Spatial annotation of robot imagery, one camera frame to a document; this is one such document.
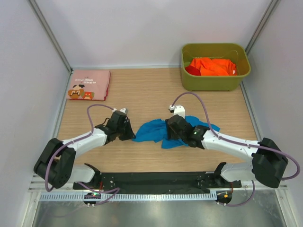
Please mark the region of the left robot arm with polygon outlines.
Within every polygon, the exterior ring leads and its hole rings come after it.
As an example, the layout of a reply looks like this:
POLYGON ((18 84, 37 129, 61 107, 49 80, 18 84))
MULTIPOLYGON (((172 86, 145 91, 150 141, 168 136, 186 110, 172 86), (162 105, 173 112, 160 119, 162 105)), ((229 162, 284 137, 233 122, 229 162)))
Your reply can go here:
POLYGON ((55 189, 67 183, 73 183, 73 189, 97 188, 101 172, 90 164, 76 165, 74 161, 116 138, 121 141, 135 138, 125 109, 113 111, 108 122, 95 126, 93 131, 69 140, 49 140, 34 166, 34 173, 55 189))

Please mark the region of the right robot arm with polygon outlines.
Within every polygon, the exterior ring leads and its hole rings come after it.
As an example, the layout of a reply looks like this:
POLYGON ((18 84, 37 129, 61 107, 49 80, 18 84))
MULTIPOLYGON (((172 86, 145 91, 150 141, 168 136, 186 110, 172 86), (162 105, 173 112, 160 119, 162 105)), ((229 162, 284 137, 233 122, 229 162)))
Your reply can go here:
POLYGON ((262 141, 242 140, 211 131, 207 126, 192 126, 179 115, 167 119, 166 128, 170 140, 180 139, 192 148, 217 150, 243 160, 235 164, 220 163, 214 173, 219 180, 253 180, 270 188, 278 188, 288 165, 286 156, 269 138, 262 141))

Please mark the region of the blue t shirt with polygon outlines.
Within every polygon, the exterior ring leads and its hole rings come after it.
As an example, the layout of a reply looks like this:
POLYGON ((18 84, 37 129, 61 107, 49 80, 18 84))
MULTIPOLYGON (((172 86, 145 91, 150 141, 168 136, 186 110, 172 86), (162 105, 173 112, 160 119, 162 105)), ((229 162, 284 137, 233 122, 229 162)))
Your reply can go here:
POLYGON ((193 126, 193 131, 190 133, 187 142, 184 142, 182 140, 169 140, 165 120, 161 119, 156 119, 144 123, 139 128, 133 141, 154 141, 155 143, 161 141, 162 149, 171 149, 180 146, 205 149, 205 146, 202 144, 202 141, 205 138, 205 133, 210 132, 211 129, 215 131, 220 130, 219 127, 213 124, 208 125, 207 123, 204 123, 193 116, 185 116, 184 119, 193 126))

